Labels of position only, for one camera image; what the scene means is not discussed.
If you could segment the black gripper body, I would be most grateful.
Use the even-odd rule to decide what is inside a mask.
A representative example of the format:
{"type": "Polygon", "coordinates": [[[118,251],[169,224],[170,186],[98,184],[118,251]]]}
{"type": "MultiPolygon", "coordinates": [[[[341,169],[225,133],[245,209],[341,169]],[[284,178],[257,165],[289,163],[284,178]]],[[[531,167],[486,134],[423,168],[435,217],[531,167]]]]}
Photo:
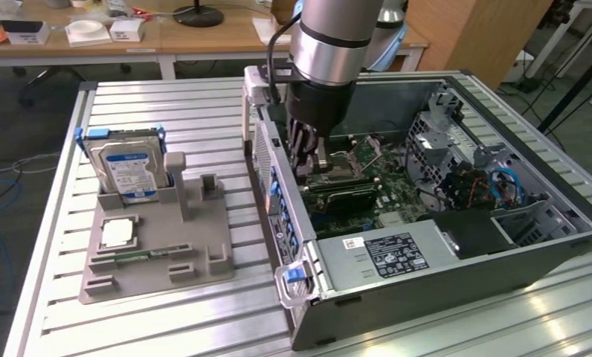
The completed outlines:
{"type": "Polygon", "coordinates": [[[308,124],[319,136],[328,137],[344,121],[356,90],[356,82],[324,86],[312,81],[289,84],[287,110],[292,118],[308,124]]]}

